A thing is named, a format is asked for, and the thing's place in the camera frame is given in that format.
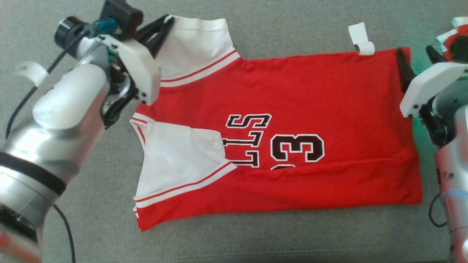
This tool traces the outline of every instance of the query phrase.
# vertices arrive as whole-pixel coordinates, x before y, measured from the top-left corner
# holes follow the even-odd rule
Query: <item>red jersey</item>
[[[416,204],[396,49],[247,60],[164,78],[131,123],[145,149],[141,230],[207,213]]]

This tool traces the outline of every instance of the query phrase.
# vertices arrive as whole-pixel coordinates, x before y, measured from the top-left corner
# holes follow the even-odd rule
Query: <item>white cable label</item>
[[[39,87],[49,75],[47,70],[36,62],[24,61],[15,65],[15,75],[23,76],[34,82]]]
[[[359,48],[359,55],[369,56],[375,53],[375,47],[367,38],[364,22],[348,27],[353,45]]]

